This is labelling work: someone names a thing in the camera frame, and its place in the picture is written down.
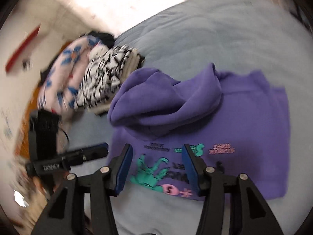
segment blue flower pattern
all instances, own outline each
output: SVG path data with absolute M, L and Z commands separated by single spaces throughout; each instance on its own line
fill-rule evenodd
M 93 36 L 88 36 L 87 37 L 88 39 L 88 45 L 90 47 L 94 47 L 98 42 L 100 42 L 100 39 L 99 38 L 96 38 L 96 37 L 93 37 Z M 69 48 L 66 48 L 62 54 L 65 55 L 66 57 L 63 59 L 63 61 L 61 62 L 61 65 L 68 65 L 71 63 L 71 61 L 73 61 L 73 63 L 77 63 L 80 59 L 80 52 L 81 50 L 81 46 L 76 46 L 73 51 Z M 50 77 L 51 75 L 55 72 L 55 66 L 52 67 L 52 69 L 50 70 L 50 72 L 48 73 L 47 75 L 47 78 L 46 78 L 46 84 L 45 84 L 45 89 L 46 88 L 49 88 L 51 87 L 52 85 L 52 81 L 50 80 Z M 77 96 L 78 94 L 78 89 L 74 88 L 74 87 L 71 87 L 69 86 L 68 87 L 68 90 L 72 93 L 72 95 L 75 97 Z M 57 98 L 58 98 L 58 102 L 59 102 L 59 105 L 62 106 L 63 103 L 64 103 L 64 99 L 63 99 L 63 92 L 62 91 L 59 91 L 57 92 Z M 74 102 L 75 102 L 75 99 L 71 100 L 68 105 L 70 108 L 74 108 Z M 46 104 L 46 98 L 45 98 L 45 92 L 43 92 L 43 97 L 40 98 L 38 100 L 38 107 L 39 108 L 43 108 Z
M 80 59 L 79 51 L 81 50 L 81 46 L 76 46 L 73 51 L 69 48 L 66 48 L 62 54 L 66 57 L 63 59 L 61 65 L 68 65 L 73 60 L 74 64 L 77 63 Z

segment clothing pile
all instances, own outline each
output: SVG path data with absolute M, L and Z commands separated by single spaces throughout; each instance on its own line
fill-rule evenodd
M 68 45 L 41 72 L 38 108 L 65 117 L 83 108 L 105 113 L 121 84 L 143 61 L 137 49 L 114 47 L 111 34 L 92 31 Z
M 249 174 L 266 199 L 287 190 L 290 120 L 286 91 L 260 70 L 218 72 L 209 64 L 184 82 L 154 68 L 133 72 L 108 113 L 114 126 L 109 159 L 133 147 L 129 180 L 178 197 L 202 200 L 192 191 L 182 162 L 189 144 L 207 166 Z

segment bedsheet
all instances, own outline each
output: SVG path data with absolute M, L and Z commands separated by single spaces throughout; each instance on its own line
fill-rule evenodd
M 145 67 L 177 80 L 192 78 L 213 62 L 217 70 L 235 73 L 261 69 L 270 83 L 285 86 L 291 117 L 288 191 L 269 205 L 285 235 L 293 234 L 313 205 L 313 40 L 308 31 L 268 0 L 190 0 L 143 21 L 116 43 L 138 48 Z M 106 116 L 85 112 L 75 116 L 69 136 L 73 148 L 110 144 L 112 127 Z M 95 160 L 72 172 L 90 174 L 105 164 L 106 159 Z M 130 183 L 112 198 L 120 234 L 195 234 L 202 204 Z M 88 198 L 85 206 L 90 215 Z

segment metal screw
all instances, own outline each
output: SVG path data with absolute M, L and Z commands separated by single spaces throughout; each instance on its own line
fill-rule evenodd
M 248 179 L 248 176 L 246 175 L 246 174 L 244 174 L 244 173 L 242 173 L 242 174 L 240 174 L 240 179 L 242 179 L 242 180 L 247 180 Z
M 205 168 L 205 171 L 206 171 L 207 173 L 213 173 L 213 172 L 215 171 L 215 169 L 214 169 L 213 167 L 206 167 L 206 168 Z
M 109 170 L 110 170 L 110 168 L 107 167 L 107 166 L 104 166 L 104 167 L 102 167 L 102 168 L 100 169 L 101 173 L 107 173 L 107 172 L 109 172 Z
M 74 173 L 68 174 L 66 178 L 67 180 L 73 180 L 75 178 L 75 174 Z

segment red object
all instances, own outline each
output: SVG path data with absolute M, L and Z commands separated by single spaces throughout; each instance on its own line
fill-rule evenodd
M 21 43 L 21 45 L 18 47 L 18 49 L 14 52 L 14 54 L 11 56 L 9 61 L 7 62 L 5 66 L 5 71 L 8 73 L 16 60 L 18 59 L 18 56 L 23 52 L 23 50 L 26 48 L 26 46 L 38 35 L 40 25 L 37 26 L 28 36 L 27 38 Z

